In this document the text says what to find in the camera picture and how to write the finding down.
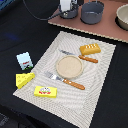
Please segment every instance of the black tablecloth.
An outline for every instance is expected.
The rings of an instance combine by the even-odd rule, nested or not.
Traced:
[[[40,18],[53,14],[59,0],[27,0]],[[0,12],[0,104],[40,120],[51,128],[76,128],[73,124],[13,96],[15,74],[22,71],[16,55],[29,52],[35,65],[60,31],[116,45],[90,128],[128,128],[128,44],[48,24],[33,18],[21,0]]]

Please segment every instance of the knife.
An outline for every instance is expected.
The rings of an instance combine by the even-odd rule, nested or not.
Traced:
[[[60,50],[60,49],[59,49],[59,51],[62,52],[62,53],[65,53],[66,55],[75,55],[75,56],[79,57],[82,60],[90,61],[90,62],[93,62],[93,63],[98,63],[98,60],[93,59],[93,58],[85,57],[85,56],[82,56],[82,55],[76,55],[76,54],[73,54],[73,53],[70,53],[70,52],[67,52],[67,51],[64,51],[64,50]]]
[[[58,77],[57,75],[52,74],[51,72],[48,72],[48,71],[47,71],[47,72],[44,72],[44,74],[45,74],[46,77],[48,77],[48,78],[50,78],[50,79],[53,79],[53,80],[60,80],[60,81],[62,81],[62,82],[64,82],[64,83],[66,83],[66,84],[69,84],[69,85],[74,86],[74,87],[76,87],[76,88],[79,88],[79,89],[81,89],[81,90],[85,90],[85,87],[84,87],[83,85],[77,84],[77,83],[72,82],[72,81],[67,80],[67,79],[62,79],[62,78]]]

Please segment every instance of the knife handle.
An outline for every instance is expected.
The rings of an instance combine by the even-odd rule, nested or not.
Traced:
[[[93,59],[93,58],[85,57],[85,56],[82,56],[82,55],[79,55],[78,57],[82,60],[90,61],[90,62],[93,62],[93,63],[98,63],[98,60]]]
[[[79,88],[79,89],[81,89],[81,90],[84,90],[84,89],[85,89],[85,87],[84,87],[83,85],[77,84],[77,83],[72,82],[72,81],[67,80],[67,79],[64,79],[63,82],[66,83],[66,84],[72,85],[72,86],[74,86],[74,87],[76,87],[76,88]]]

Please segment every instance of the cheese wedge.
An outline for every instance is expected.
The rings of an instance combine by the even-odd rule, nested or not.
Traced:
[[[89,55],[101,52],[101,49],[97,43],[80,46],[80,51],[82,55]]]
[[[34,95],[39,97],[56,98],[57,88],[36,86]]]
[[[34,73],[16,74],[16,86],[21,89],[27,82],[35,77]]]

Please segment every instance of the placemat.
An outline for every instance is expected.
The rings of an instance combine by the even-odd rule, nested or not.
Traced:
[[[82,75],[72,79],[74,82],[83,84],[85,90],[79,90],[61,81],[51,80],[44,76],[45,71],[58,75],[55,69],[56,61],[65,56],[58,49],[79,55],[80,46],[92,43],[98,43],[102,52],[88,55],[88,57],[98,59],[99,62],[95,64],[82,60],[84,64]],[[79,128],[88,128],[114,49],[115,45],[61,31],[32,69],[31,72],[34,72],[36,77],[22,89],[16,90],[13,95],[51,112]],[[34,89],[36,86],[57,87],[57,98],[35,97]]]

